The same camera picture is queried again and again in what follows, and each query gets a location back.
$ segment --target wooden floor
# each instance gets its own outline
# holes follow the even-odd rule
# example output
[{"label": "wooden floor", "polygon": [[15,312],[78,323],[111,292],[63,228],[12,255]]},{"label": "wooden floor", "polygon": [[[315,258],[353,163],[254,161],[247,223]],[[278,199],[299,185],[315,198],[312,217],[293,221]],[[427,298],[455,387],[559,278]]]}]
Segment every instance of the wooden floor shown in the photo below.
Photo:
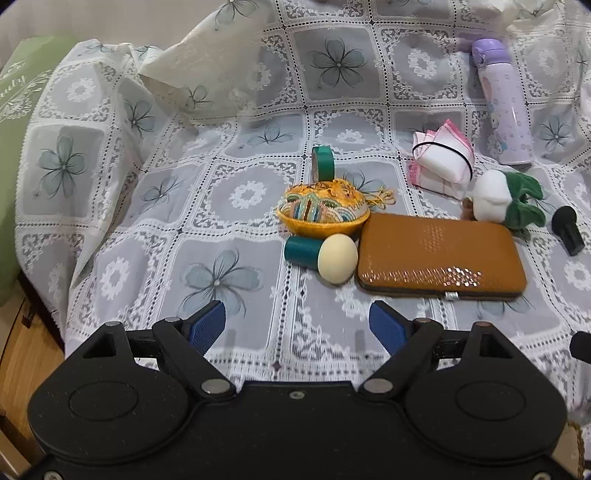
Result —
[{"label": "wooden floor", "polygon": [[24,300],[14,308],[17,321],[0,361],[0,407],[6,411],[2,431],[33,463],[41,457],[41,451],[29,428],[27,404],[37,387],[64,361],[64,355],[39,317],[30,328],[21,323],[28,305]]}]

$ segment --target floral pattern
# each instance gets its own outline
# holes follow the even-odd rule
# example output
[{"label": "floral pattern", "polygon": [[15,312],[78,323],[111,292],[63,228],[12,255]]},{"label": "floral pattern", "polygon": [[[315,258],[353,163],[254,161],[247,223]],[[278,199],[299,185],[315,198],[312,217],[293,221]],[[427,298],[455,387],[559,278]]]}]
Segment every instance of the floral pattern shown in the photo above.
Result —
[{"label": "floral pattern", "polygon": [[133,48],[133,50],[139,53],[138,60],[143,60],[144,57],[148,54],[148,52],[152,48],[157,48],[157,47],[153,47],[152,45],[144,45],[143,47],[140,47],[140,48]]},{"label": "floral pattern", "polygon": [[483,320],[488,313],[495,318],[503,318],[508,310],[515,313],[526,313],[533,308],[531,302],[524,295],[513,301],[479,300],[476,303],[476,317]]},{"label": "floral pattern", "polygon": [[144,133],[154,131],[156,117],[148,115],[151,109],[152,104],[147,100],[140,100],[134,105],[129,100],[125,101],[125,112],[131,131],[139,134],[140,138],[144,137]]},{"label": "floral pattern", "polygon": [[546,216],[546,223],[549,223],[552,216],[554,215],[554,212],[556,211],[556,207],[554,205],[552,205],[552,203],[549,201],[550,192],[548,192],[548,190],[546,188],[544,188],[544,186],[541,184],[541,182],[540,182],[540,186],[542,188],[542,195],[543,195],[542,198],[535,199],[533,197],[529,197],[528,203],[535,205],[540,210],[542,210]]},{"label": "floral pattern", "polygon": [[[250,193],[248,198],[244,198],[244,195]],[[264,194],[267,193],[267,189],[260,182],[249,181],[246,185],[240,185],[236,187],[234,192],[230,195],[229,200],[232,201],[234,208],[245,209],[253,205],[257,205],[261,202]]]},{"label": "floral pattern", "polygon": [[589,192],[587,191],[587,186],[584,183],[577,184],[577,186],[574,188],[574,196],[587,210],[591,210],[591,203],[589,203]]},{"label": "floral pattern", "polygon": [[262,278],[258,269],[239,264],[238,251],[223,250],[211,268],[203,263],[191,265],[184,275],[185,286],[191,290],[181,304],[184,314],[192,315],[210,301],[221,300],[227,316],[240,312],[245,316],[242,295],[259,290]]},{"label": "floral pattern", "polygon": [[176,175],[170,175],[165,177],[159,186],[151,186],[141,196],[143,205],[140,207],[138,214],[142,215],[159,203],[168,203],[170,193],[178,189],[183,184],[183,181],[179,181]]},{"label": "floral pattern", "polygon": [[113,53],[115,52],[115,49],[113,47],[109,47],[107,45],[102,44],[101,42],[93,42],[89,45],[85,46],[85,50],[83,53],[80,53],[80,55],[90,55],[93,53],[97,53],[98,51],[100,51],[101,53]]},{"label": "floral pattern", "polygon": [[[232,2],[220,0],[210,21],[200,25],[199,34],[217,39],[215,46],[228,56],[220,56],[219,64],[211,58],[207,70],[194,65],[195,74],[172,78],[178,87],[187,86],[179,104],[190,110],[188,115],[174,107],[160,109],[150,92],[152,85],[142,86],[138,56],[157,62],[157,50],[135,46],[136,51],[131,51],[134,62],[125,53],[127,46],[121,51],[100,44],[87,48],[97,43],[91,40],[68,54],[54,74],[49,72],[40,108],[30,110],[15,236],[24,269],[45,272],[31,276],[43,297],[53,303],[54,293],[61,288],[61,310],[54,317],[61,321],[67,338],[82,341],[97,325],[111,319],[120,319],[129,328],[149,328],[179,312],[185,317],[217,298],[224,301],[229,315],[226,332],[208,358],[231,378],[318,378],[351,380],[358,385],[383,364],[385,354],[367,324],[373,296],[360,290],[354,280],[346,289],[330,288],[319,282],[317,274],[287,262],[282,255],[286,231],[274,215],[274,199],[288,185],[309,181],[310,147],[325,138],[343,148],[334,149],[337,162],[349,170],[347,178],[368,198],[379,195],[384,187],[396,187],[398,203],[395,208],[388,206],[388,211],[446,218],[459,215],[457,203],[407,188],[405,161],[389,142],[401,141],[408,147],[402,139],[412,136],[411,127],[436,131],[437,121],[452,118],[476,149],[488,154],[490,122],[498,118],[486,111],[467,51],[473,39],[470,32],[492,25],[498,12],[488,4],[465,0],[444,2],[444,8],[433,1],[392,0],[392,7],[387,6],[388,0],[379,1],[256,0],[229,5]],[[570,198],[578,206],[582,234],[588,235],[590,211],[576,192],[589,201],[583,187],[589,189],[590,126],[584,101],[591,77],[589,38],[584,33],[590,21],[575,6],[576,1],[559,2],[553,12],[534,22],[512,22],[510,30],[515,35],[506,40],[518,64],[526,110],[531,119],[539,119],[533,125],[535,146],[548,155],[555,149],[551,161],[542,159],[541,168],[532,169],[544,175],[552,192],[543,199],[548,205],[540,203],[540,208],[551,210],[550,205],[559,206]],[[290,16],[288,7],[297,4],[302,5],[302,15]],[[314,14],[304,12],[308,7]],[[528,8],[536,14],[540,9],[535,2]],[[253,18],[245,18],[243,14],[250,12]],[[252,76],[234,72],[231,64],[224,63],[241,55],[246,46],[243,34],[250,27],[256,28],[255,37],[250,37],[256,44],[251,46],[255,52],[258,49],[251,62],[258,71]],[[187,64],[193,59],[205,62],[207,55],[201,55],[198,48],[185,51],[193,57],[186,59]],[[540,65],[538,53],[545,48],[558,58],[560,71],[555,76]],[[422,53],[429,55],[432,68]],[[544,55],[541,61],[551,69],[553,55]],[[21,76],[20,72],[15,75],[15,80]],[[95,90],[89,100],[75,103],[67,98],[66,90],[83,77],[93,80]],[[254,109],[225,118],[217,115],[217,108],[227,100],[223,89],[225,80],[231,78],[241,79],[240,84],[251,82],[252,95],[244,104],[251,100]],[[30,91],[43,87],[38,83]],[[10,95],[0,100],[0,121],[7,114],[28,111],[38,96],[29,94],[30,101],[26,98],[17,104],[12,99],[18,91]],[[575,110],[570,108],[573,97],[575,102],[581,98]],[[88,111],[86,116],[74,115],[95,98],[100,99],[95,107],[99,111],[82,109]],[[125,100],[130,102],[127,108]],[[151,109],[137,105],[141,100],[149,102]],[[132,131],[128,116],[139,119],[139,128]],[[207,120],[208,116],[215,121]],[[197,124],[196,117],[203,120]],[[85,118],[93,122],[81,122]],[[211,123],[219,123],[220,130],[210,128]],[[221,125],[228,126],[224,135],[218,135]],[[86,172],[65,174],[64,182],[69,182],[68,175],[76,182],[75,195],[64,200],[64,190],[67,194],[73,190],[67,183],[59,186],[54,200],[43,201],[48,195],[40,178],[51,172],[38,165],[43,149],[55,152],[53,169],[59,166],[60,156],[62,163],[70,156],[68,149],[56,147],[57,132],[72,138],[70,154],[81,153],[84,160],[81,166],[81,159],[74,157],[64,169],[78,167]],[[254,147],[246,144],[251,137]],[[374,148],[376,137],[383,139],[379,148]],[[352,143],[361,139],[364,144]],[[191,147],[195,148],[191,153],[198,154],[187,155]],[[363,154],[350,152],[362,149]],[[493,167],[490,159],[479,156],[475,173]],[[167,176],[177,178],[164,180]],[[249,182],[261,183],[266,189],[254,206],[251,202],[258,196],[251,189],[236,191]],[[35,190],[43,200],[35,200]],[[125,208],[130,204],[128,212],[137,215],[143,207],[147,213],[126,218]],[[174,215],[174,224],[147,221],[150,214],[163,219]],[[73,229],[78,240],[73,233],[65,233]],[[100,245],[95,245],[99,238],[92,232],[101,232]],[[582,402],[591,392],[590,377],[580,368],[568,367],[572,363],[569,336],[591,321],[587,277],[578,265],[568,266],[566,272],[564,268],[567,261],[581,262],[591,272],[589,252],[567,257],[560,239],[546,228],[532,228],[527,240],[516,234],[515,241],[528,277],[527,301],[448,303],[400,298],[392,305],[407,317],[425,315],[445,328],[469,329],[480,316],[495,322],[511,339],[523,332],[516,343],[551,377],[569,408],[587,408]],[[239,261],[233,266],[238,251]],[[64,277],[58,279],[54,273],[50,278],[57,264],[67,267]],[[124,283],[119,270],[127,274]],[[417,312],[417,302],[423,302],[424,313]]]},{"label": "floral pattern", "polygon": [[336,136],[336,139],[342,143],[355,143],[355,144],[364,144],[365,143],[365,139],[363,138],[363,136],[361,135],[360,132],[357,132],[354,130],[349,130],[349,129],[345,129],[344,132],[339,133],[339,135]]},{"label": "floral pattern", "polygon": [[558,73],[558,57],[553,50],[545,48],[538,53],[538,60],[542,70],[547,75],[556,75]]},{"label": "floral pattern", "polygon": [[[424,67],[419,65],[419,61],[424,63]],[[417,48],[413,48],[408,54],[408,66],[411,67],[418,76],[424,77],[427,80],[434,77],[437,73],[435,69],[435,62],[431,57]]]},{"label": "floral pattern", "polygon": [[564,275],[575,288],[591,291],[591,273],[582,262],[568,260],[564,265]]},{"label": "floral pattern", "polygon": [[[113,277],[116,276],[116,282],[113,283]],[[116,261],[110,262],[100,278],[100,294],[108,300],[113,300],[121,290],[129,277],[129,262],[121,257]]]},{"label": "floral pattern", "polygon": [[262,90],[264,87],[268,87],[271,83],[271,71],[265,67],[265,64],[259,62],[255,68],[255,73],[259,78],[256,80],[249,79],[248,86],[255,90]]},{"label": "floral pattern", "polygon": [[377,207],[385,209],[386,205],[394,203],[394,191],[388,190],[386,184],[380,179],[366,179],[363,172],[350,170],[345,170],[343,179],[363,193],[372,210]]},{"label": "floral pattern", "polygon": [[41,187],[53,198],[60,191],[65,198],[74,195],[76,182],[74,177],[85,172],[84,156],[73,153],[74,140],[71,137],[60,136],[56,149],[43,150],[38,165],[48,172],[41,178]]},{"label": "floral pattern", "polygon": [[205,99],[208,93],[205,85],[197,85],[193,90],[189,87],[185,87],[184,89],[189,92],[189,98],[187,99],[187,103],[185,103],[185,107],[204,108],[212,104],[209,100]]},{"label": "floral pattern", "polygon": [[[516,6],[518,7],[523,7],[522,3],[518,3],[517,1],[513,0],[513,2],[516,4]],[[526,8],[520,8],[519,9],[519,13],[518,18],[526,18],[526,19],[533,19],[533,18],[538,18],[540,15],[545,14],[548,10],[550,10],[554,5],[554,2],[552,1],[548,1],[548,0],[543,0],[541,3],[536,2],[536,8],[534,8],[533,10],[528,10]]]},{"label": "floral pattern", "polygon": [[217,11],[216,22],[231,25],[236,15],[250,17],[257,9],[258,4],[255,0],[228,0]]},{"label": "floral pattern", "polygon": [[72,102],[83,102],[92,97],[96,89],[92,79],[80,79],[72,83],[66,90],[66,98]]},{"label": "floral pattern", "polygon": [[547,123],[541,125],[539,138],[546,142],[546,150],[553,152],[558,146],[565,146],[570,136],[570,123],[563,122],[558,115],[550,115]]},{"label": "floral pattern", "polygon": [[281,133],[281,128],[277,125],[267,125],[262,135],[252,135],[246,142],[249,147],[257,147],[261,144],[273,144],[290,142],[294,139],[293,134]]},{"label": "floral pattern", "polygon": [[319,86],[324,84],[336,87],[343,80],[350,87],[363,82],[363,77],[357,71],[366,64],[363,52],[358,48],[347,50],[340,38],[326,40],[324,51],[311,52],[311,65],[322,70]]},{"label": "floral pattern", "polygon": [[62,295],[62,286],[60,282],[65,280],[66,278],[66,270],[64,269],[64,265],[62,263],[58,263],[52,271],[49,272],[49,285],[48,291],[53,297],[53,300],[56,305],[61,303],[61,295]]},{"label": "floral pattern", "polygon": [[[8,72],[3,73],[2,76],[0,76],[0,82],[13,74],[16,70],[18,69],[12,71],[9,70]],[[15,83],[9,85],[7,89],[0,92],[0,100],[6,100],[4,103],[0,102],[0,124],[4,122],[4,120],[16,120],[17,118],[22,118],[28,115],[33,109],[33,102],[31,101],[32,94],[34,92],[42,91],[44,84],[47,83],[50,77],[51,70],[41,72],[24,86],[21,86],[14,96],[8,95],[8,97],[4,97],[3,99],[2,94],[6,95],[8,93],[7,90],[11,89],[16,81],[19,81],[20,83],[25,81],[24,77],[21,77],[20,80],[15,80]]]}]

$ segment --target white fabric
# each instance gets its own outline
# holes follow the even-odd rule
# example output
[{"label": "white fabric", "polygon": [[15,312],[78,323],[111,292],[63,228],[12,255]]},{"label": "white fabric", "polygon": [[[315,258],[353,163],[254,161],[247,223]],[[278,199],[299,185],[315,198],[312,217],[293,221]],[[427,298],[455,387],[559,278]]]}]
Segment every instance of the white fabric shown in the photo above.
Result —
[{"label": "white fabric", "polygon": [[0,66],[18,43],[41,35],[73,35],[103,43],[168,48],[222,0],[17,0],[0,15]]},{"label": "white fabric", "polygon": [[[433,142],[435,136],[435,132],[427,132],[426,134],[415,132],[413,145],[423,142]],[[472,163],[474,162],[472,152],[454,137],[449,130],[443,127],[440,128],[440,132],[437,133],[437,142],[454,148],[466,158],[471,158]],[[423,145],[414,150],[414,158],[420,165],[431,170],[443,180],[460,183],[464,186],[470,181],[470,170],[466,165],[466,161],[460,155],[447,148],[440,147],[439,145]]]},{"label": "white fabric", "polygon": [[[256,13],[242,17],[232,28],[219,28],[219,11],[215,10],[182,42],[159,55],[147,57],[138,73],[150,91],[178,108],[186,106],[187,85],[199,78],[202,85],[209,86],[208,99],[216,98],[215,116],[231,117],[252,109],[256,73],[252,70],[258,65],[260,32],[272,14],[271,4],[257,4]],[[212,115],[211,109],[203,104],[199,112],[202,118]]]},{"label": "white fabric", "polygon": [[474,218],[481,222],[503,223],[512,200],[505,174],[500,170],[488,170],[478,177],[474,185]]}]

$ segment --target brown manicure case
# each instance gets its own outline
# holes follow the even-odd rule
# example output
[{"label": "brown manicure case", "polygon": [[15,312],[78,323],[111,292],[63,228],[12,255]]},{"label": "brown manicure case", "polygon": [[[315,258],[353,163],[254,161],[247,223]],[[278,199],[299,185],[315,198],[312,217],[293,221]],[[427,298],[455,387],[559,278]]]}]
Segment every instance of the brown manicure case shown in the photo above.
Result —
[{"label": "brown manicure case", "polygon": [[527,280],[510,231],[495,223],[372,213],[359,284],[384,294],[510,300]]}]

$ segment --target black rubber stopper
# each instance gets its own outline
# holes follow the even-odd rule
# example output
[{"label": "black rubber stopper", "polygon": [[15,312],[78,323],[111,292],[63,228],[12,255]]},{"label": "black rubber stopper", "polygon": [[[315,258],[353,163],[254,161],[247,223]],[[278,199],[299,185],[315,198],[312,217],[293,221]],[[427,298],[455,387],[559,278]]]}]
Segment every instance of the black rubber stopper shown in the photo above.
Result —
[{"label": "black rubber stopper", "polygon": [[577,212],[568,205],[560,207],[552,216],[552,231],[562,239],[571,257],[578,254],[585,243],[577,227]]}]

